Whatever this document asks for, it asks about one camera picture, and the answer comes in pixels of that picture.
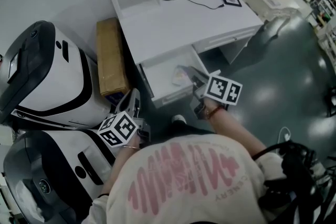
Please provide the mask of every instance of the cardboard box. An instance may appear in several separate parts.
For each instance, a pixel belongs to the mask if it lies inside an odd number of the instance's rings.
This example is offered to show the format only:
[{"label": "cardboard box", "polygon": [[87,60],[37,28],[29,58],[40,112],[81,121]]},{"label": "cardboard box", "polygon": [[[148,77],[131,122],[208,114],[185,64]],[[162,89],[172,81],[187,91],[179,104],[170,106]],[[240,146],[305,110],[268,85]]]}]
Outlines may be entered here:
[{"label": "cardboard box", "polygon": [[97,60],[100,94],[115,106],[130,90],[117,18],[97,22]]}]

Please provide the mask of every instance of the person's right arm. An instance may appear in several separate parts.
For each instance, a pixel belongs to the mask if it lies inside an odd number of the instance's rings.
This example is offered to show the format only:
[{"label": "person's right arm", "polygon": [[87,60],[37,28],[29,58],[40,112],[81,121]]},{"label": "person's right arm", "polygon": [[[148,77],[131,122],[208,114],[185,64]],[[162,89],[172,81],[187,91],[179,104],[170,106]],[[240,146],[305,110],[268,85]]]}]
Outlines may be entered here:
[{"label": "person's right arm", "polygon": [[[204,104],[208,112],[218,107],[218,103],[212,99],[205,98]],[[249,152],[250,156],[266,149],[266,146],[248,130],[246,130],[233,116],[226,110],[220,109],[209,119],[215,132],[227,136],[237,142]]]}]

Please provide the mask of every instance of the sleeve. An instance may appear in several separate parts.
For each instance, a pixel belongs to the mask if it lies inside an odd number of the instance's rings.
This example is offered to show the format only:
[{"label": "sleeve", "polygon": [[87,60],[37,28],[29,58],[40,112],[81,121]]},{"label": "sleeve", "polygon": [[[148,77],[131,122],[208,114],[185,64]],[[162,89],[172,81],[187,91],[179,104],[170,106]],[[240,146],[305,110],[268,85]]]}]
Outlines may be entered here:
[{"label": "sleeve", "polygon": [[266,180],[286,178],[282,172],[282,158],[276,153],[266,153],[256,160],[257,165],[264,174]]},{"label": "sleeve", "polygon": [[109,196],[103,195],[92,202],[89,215],[82,224],[106,224],[106,206]]}]

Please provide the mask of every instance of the green floor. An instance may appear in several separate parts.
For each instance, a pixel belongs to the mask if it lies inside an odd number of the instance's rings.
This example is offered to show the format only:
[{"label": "green floor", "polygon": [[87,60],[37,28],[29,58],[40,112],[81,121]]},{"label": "green floor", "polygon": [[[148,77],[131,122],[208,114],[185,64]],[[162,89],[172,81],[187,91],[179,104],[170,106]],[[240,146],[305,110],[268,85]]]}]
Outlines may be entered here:
[{"label": "green floor", "polygon": [[[327,56],[319,49],[311,26],[293,18],[278,38],[272,37],[282,20],[267,31],[259,31],[238,58],[229,65],[218,49],[200,55],[209,72],[243,84],[237,106],[228,111],[266,145],[277,143],[283,126],[295,142],[314,148],[321,159],[336,150],[336,116],[327,118],[324,94],[336,86],[336,76]],[[191,97],[155,109],[138,79],[142,116],[158,138],[174,114],[182,114],[188,124],[211,130],[189,109]]]}]

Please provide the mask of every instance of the white shoe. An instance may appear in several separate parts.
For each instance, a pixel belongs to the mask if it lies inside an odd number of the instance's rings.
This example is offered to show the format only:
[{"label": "white shoe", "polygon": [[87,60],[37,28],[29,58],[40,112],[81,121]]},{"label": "white shoe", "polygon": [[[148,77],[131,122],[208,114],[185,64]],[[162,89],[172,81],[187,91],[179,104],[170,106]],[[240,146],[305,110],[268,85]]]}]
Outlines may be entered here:
[{"label": "white shoe", "polygon": [[185,124],[187,124],[187,121],[185,120],[184,116],[182,116],[182,115],[172,116],[172,123],[174,121],[183,121]]}]

